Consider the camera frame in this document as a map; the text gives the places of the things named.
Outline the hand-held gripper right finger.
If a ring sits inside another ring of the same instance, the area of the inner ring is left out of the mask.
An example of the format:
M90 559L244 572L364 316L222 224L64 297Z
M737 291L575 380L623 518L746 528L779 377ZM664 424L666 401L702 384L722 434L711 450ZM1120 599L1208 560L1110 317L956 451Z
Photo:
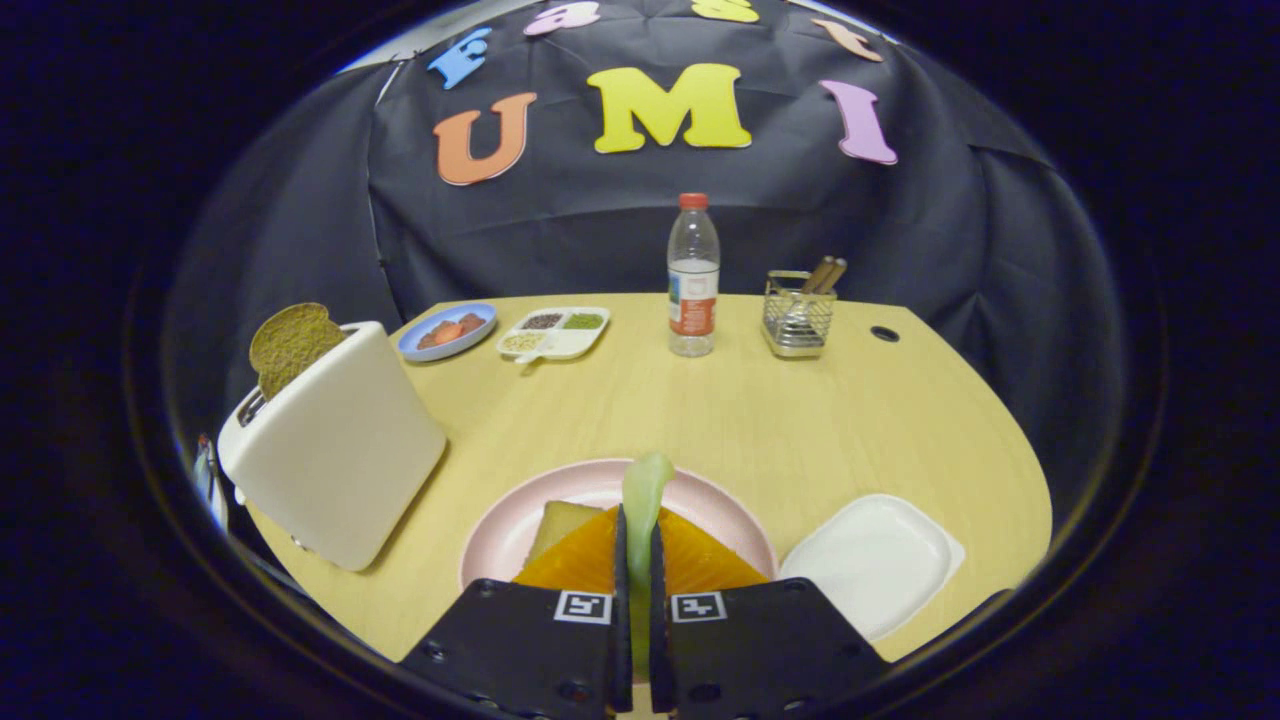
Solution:
M888 675L806 578L669 593L666 536L652 533L648 675L672 719L819 719Z

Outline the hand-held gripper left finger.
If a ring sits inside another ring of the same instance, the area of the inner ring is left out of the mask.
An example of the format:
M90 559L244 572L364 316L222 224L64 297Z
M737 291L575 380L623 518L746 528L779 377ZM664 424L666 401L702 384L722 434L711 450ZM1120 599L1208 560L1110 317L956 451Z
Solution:
M634 707L627 519L613 516L608 593L480 578L399 661L476 714L612 719Z

